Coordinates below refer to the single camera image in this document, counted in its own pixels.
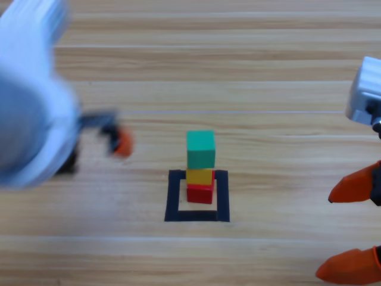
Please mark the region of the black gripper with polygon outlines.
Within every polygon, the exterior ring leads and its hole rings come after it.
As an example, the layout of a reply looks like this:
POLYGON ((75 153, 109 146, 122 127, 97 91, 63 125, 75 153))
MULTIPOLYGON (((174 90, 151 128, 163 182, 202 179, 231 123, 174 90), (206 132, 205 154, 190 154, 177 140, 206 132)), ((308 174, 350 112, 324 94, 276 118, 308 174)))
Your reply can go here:
POLYGON ((97 128, 99 134, 109 138, 109 151, 120 157, 130 157, 133 153, 133 134, 119 129, 116 111, 92 111, 83 113, 79 119, 79 131, 97 128))
MULTIPOLYGON (((381 139, 381 118, 376 118, 372 129, 381 139)), ((380 161, 343 177, 331 190, 330 203, 353 203, 371 200, 380 206, 380 161)))

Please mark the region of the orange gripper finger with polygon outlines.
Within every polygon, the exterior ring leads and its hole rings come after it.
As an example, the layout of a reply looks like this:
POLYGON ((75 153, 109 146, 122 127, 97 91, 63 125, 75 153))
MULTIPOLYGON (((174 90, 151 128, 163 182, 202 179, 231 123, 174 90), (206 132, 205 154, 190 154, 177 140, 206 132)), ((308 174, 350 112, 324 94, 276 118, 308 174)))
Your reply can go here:
POLYGON ((372 284, 380 282, 380 246, 358 248, 327 259, 316 277, 332 284, 372 284))

